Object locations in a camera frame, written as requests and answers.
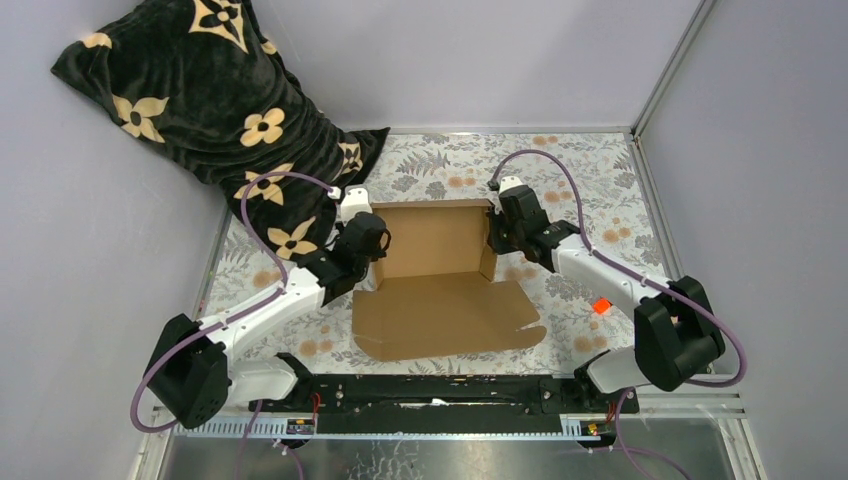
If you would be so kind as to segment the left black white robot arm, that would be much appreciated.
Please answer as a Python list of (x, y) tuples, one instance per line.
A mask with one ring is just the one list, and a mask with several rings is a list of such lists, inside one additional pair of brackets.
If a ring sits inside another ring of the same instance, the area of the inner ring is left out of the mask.
[(186, 429), (231, 405), (275, 400), (288, 411), (304, 407), (311, 387), (287, 361), (243, 361), (241, 355), (280, 325), (351, 292), (370, 264), (386, 256), (390, 241), (381, 217), (357, 213), (331, 249), (308, 254), (302, 266), (245, 302), (201, 320), (184, 314), (170, 319), (133, 396), (133, 425), (148, 433), (156, 430), (138, 416), (145, 391)]

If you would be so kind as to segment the black floral plush blanket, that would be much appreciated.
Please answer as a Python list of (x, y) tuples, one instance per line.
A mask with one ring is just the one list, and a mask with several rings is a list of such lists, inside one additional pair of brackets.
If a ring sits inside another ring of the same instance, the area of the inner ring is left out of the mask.
[(68, 46), (52, 72), (124, 132), (218, 187), (290, 261), (327, 244), (329, 189), (364, 183), (389, 135), (336, 126), (248, 1), (144, 1)]

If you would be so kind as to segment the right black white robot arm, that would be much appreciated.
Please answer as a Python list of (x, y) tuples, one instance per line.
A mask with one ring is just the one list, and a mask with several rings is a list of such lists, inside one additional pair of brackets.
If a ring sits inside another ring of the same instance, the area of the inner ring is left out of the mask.
[(671, 392), (726, 350), (703, 286), (691, 277), (625, 273), (585, 246), (579, 227), (552, 222), (535, 192), (516, 177), (491, 180), (489, 245), (496, 254), (520, 251), (548, 271), (570, 277), (608, 300), (634, 325), (632, 346), (604, 351), (578, 367), (566, 391), (583, 410), (597, 412), (628, 387), (652, 385)]

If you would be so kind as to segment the brown cardboard box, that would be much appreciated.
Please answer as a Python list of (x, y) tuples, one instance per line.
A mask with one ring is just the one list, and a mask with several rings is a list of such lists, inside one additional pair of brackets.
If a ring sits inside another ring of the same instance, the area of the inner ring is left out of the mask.
[(488, 200), (382, 203), (391, 235), (375, 289), (353, 294), (352, 334), (369, 357), (400, 361), (530, 348), (547, 334), (521, 285), (496, 281)]

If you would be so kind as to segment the aluminium frame rail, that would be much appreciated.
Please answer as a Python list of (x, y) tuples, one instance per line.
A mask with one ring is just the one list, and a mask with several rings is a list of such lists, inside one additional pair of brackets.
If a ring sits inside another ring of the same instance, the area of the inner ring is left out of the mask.
[(762, 479), (739, 393), (582, 396), (570, 375), (302, 371), (151, 435), (137, 479)]

